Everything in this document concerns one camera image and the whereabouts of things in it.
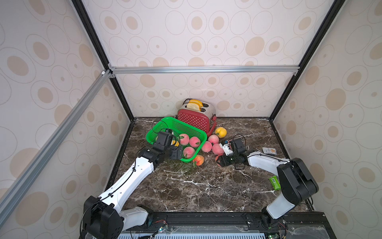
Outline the green plastic basket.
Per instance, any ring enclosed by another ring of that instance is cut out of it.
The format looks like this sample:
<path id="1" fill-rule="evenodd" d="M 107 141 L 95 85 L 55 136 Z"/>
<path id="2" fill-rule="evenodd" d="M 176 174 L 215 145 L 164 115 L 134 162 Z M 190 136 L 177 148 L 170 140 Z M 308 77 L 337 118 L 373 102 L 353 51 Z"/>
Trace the green plastic basket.
<path id="1" fill-rule="evenodd" d="M 186 149 L 187 147 L 191 147 L 194 150 L 194 154 L 192 156 L 187 156 L 181 158 L 182 162 L 189 163 L 192 162 L 195 157 L 198 155 L 199 151 L 202 149 L 202 146 L 207 141 L 207 134 L 185 122 L 182 122 L 178 119 L 172 117 L 162 118 L 158 123 L 156 123 L 152 129 L 146 134 L 146 141 L 150 144 L 153 144 L 156 141 L 158 133 L 161 131 L 166 131 L 170 129 L 172 131 L 172 135 L 174 135 L 174 140 L 180 142 L 181 134 L 186 134 L 189 138 L 196 137 L 200 140 L 200 144 L 198 146 L 191 146 L 189 143 L 187 145 L 179 144 L 179 147 L 182 149 Z"/>

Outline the red orange peach with leaf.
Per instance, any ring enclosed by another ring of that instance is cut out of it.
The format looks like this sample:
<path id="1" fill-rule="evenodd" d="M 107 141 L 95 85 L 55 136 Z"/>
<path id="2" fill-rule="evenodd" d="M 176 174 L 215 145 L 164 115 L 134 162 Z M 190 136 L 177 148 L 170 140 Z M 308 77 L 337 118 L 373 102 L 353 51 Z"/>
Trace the red orange peach with leaf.
<path id="1" fill-rule="evenodd" d="M 201 165 L 203 165 L 204 161 L 205 161 L 205 158 L 202 155 L 197 155 L 193 159 L 193 164 L 194 164 L 194 166 L 201 166 Z"/>

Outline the green object under right arm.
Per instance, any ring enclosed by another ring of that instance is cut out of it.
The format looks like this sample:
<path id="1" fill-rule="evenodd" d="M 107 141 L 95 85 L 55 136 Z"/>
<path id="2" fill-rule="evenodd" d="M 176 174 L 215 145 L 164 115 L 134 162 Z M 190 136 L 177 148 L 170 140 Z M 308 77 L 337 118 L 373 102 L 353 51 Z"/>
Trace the green object under right arm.
<path id="1" fill-rule="evenodd" d="M 270 183 L 271 183 L 271 185 L 272 185 L 274 190 L 276 190 L 276 191 L 277 190 L 281 190 L 281 185 L 280 185 L 280 183 L 278 181 L 277 176 L 273 176 L 273 177 L 269 178 L 269 181 L 270 181 Z"/>

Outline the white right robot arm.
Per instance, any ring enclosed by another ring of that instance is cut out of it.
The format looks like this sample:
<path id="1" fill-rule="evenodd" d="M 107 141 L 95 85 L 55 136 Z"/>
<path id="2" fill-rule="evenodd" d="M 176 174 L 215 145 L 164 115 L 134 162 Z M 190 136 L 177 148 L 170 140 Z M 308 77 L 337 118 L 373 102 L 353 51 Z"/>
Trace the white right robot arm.
<path id="1" fill-rule="evenodd" d="M 270 181 L 274 189 L 281 192 L 262 210 L 264 224 L 277 221 L 319 191 L 317 182 L 300 158 L 281 159 L 260 151 L 248 150 L 243 138 L 215 144 L 213 150 L 217 152 L 216 163 L 221 167 L 247 165 L 274 175 Z"/>

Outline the pink peach cluster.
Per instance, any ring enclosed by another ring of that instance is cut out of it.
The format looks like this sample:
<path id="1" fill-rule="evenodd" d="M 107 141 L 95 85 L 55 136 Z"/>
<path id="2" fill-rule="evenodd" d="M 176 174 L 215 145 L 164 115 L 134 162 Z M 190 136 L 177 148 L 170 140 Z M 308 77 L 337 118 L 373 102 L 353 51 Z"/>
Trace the pink peach cluster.
<path id="1" fill-rule="evenodd" d="M 212 146 L 212 152 L 215 155 L 222 155 L 224 154 L 224 150 L 222 148 L 222 145 L 220 143 L 216 143 Z"/>
<path id="2" fill-rule="evenodd" d="M 215 134 L 212 134 L 212 135 L 209 136 L 208 141 L 211 144 L 219 143 L 219 137 L 217 135 L 215 135 Z"/>
<path id="3" fill-rule="evenodd" d="M 202 146 L 202 151 L 205 153 L 209 153 L 212 150 L 212 143 L 208 140 Z"/>

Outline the pink peach front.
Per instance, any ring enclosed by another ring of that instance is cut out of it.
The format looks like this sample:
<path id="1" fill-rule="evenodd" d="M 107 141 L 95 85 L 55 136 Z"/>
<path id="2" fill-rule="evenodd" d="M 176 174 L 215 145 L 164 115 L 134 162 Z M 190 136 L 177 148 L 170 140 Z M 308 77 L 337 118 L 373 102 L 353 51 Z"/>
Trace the pink peach front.
<path id="1" fill-rule="evenodd" d="M 180 140 L 179 140 L 180 145 L 186 146 L 189 144 L 190 137 L 187 134 L 182 133 L 179 135 L 179 138 L 180 138 Z"/>

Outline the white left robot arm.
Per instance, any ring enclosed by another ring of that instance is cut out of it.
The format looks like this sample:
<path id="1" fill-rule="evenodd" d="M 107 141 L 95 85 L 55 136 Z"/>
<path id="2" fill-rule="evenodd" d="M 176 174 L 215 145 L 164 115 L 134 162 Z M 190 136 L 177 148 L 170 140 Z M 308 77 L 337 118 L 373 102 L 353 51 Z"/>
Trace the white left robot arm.
<path id="1" fill-rule="evenodd" d="M 140 206 L 123 210 L 123 206 L 159 164 L 170 158 L 181 159 L 181 149 L 175 146 L 175 139 L 171 129 L 158 132 L 155 141 L 137 152 L 131 167 L 109 189 L 84 202 L 80 238 L 90 234 L 97 239 L 116 239 L 123 231 L 151 224 L 149 208 Z"/>

